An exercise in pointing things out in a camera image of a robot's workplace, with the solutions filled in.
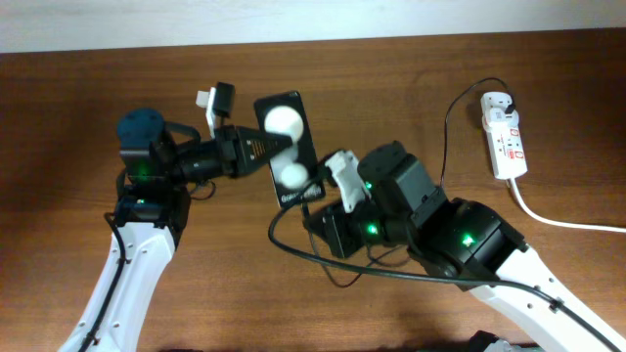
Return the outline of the black smartphone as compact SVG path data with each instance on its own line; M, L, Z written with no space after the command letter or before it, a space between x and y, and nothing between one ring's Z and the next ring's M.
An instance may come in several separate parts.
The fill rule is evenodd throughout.
M301 204L323 198L326 191L321 181L310 186L301 198L297 197L317 175L318 164L301 95L289 91L268 96L256 100L253 107L262 131L291 139L291 145L270 160L279 206L285 208L294 199L296 204Z

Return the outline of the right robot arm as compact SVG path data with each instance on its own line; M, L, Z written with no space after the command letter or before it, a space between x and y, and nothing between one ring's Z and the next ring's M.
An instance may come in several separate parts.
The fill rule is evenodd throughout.
M325 167L341 198L304 226L333 256L404 245L430 277L453 280L546 351L624 350L624 337L557 279L518 230L480 202L448 199L399 142L363 159L339 151Z

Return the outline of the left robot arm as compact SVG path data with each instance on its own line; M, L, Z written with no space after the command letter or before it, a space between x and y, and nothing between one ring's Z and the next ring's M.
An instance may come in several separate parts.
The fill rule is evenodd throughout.
M245 177L292 145L285 134L221 125L210 141L153 109L117 124L125 164L117 202L104 218L112 231L108 258L64 351L133 351L158 280L187 225L189 184Z

